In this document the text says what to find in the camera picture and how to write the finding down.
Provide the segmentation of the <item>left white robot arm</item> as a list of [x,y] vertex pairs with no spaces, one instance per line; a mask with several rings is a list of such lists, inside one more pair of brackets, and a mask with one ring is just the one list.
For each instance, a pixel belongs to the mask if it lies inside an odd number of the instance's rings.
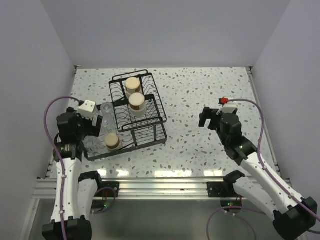
[[95,105],[69,107],[57,120],[58,135],[49,137],[57,171],[56,195],[50,223],[42,226],[46,240],[90,240],[89,220],[93,197],[103,193],[104,184],[97,171],[81,173],[83,140],[97,137],[102,125],[93,125]]

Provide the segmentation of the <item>beige cup rack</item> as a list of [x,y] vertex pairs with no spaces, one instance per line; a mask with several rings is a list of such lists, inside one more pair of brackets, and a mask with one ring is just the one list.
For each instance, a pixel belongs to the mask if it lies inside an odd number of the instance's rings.
[[114,132],[108,133],[104,137],[104,142],[109,151],[118,151],[123,147],[122,141]]
[[129,98],[134,93],[143,93],[141,82],[137,77],[129,77],[125,81],[125,95]]
[[135,117],[141,117],[146,114],[147,106],[146,99],[142,93],[133,93],[129,99],[129,111]]

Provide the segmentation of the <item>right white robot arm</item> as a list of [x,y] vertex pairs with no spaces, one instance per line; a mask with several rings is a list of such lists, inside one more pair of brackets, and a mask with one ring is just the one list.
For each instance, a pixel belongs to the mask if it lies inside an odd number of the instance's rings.
[[259,184],[251,185],[243,172],[235,170],[223,178],[223,192],[231,197],[244,197],[256,205],[284,240],[295,240],[310,231],[317,221],[317,202],[295,191],[263,159],[257,147],[243,135],[237,108],[204,107],[199,127],[204,127],[207,120],[208,129],[217,133],[226,155]]

